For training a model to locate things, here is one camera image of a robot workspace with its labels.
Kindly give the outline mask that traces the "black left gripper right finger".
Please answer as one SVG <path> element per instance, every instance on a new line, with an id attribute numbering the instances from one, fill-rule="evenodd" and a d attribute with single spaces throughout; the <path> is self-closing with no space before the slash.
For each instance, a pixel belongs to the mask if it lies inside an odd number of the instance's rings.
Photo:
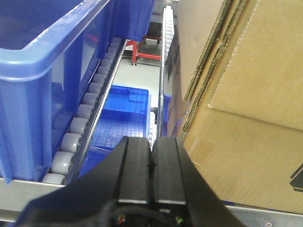
<path id="1" fill-rule="evenodd" d="M 242 227 L 190 160 L 178 138 L 159 137 L 152 160 L 157 211 L 176 227 Z"/>

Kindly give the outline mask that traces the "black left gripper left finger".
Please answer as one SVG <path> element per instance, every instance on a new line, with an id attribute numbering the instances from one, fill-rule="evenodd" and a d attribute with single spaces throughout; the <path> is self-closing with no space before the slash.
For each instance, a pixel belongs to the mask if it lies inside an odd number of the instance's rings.
<path id="1" fill-rule="evenodd" d="M 67 186 L 31 200 L 18 227 L 116 227 L 150 217 L 150 148 L 124 137 L 95 167 Z"/>

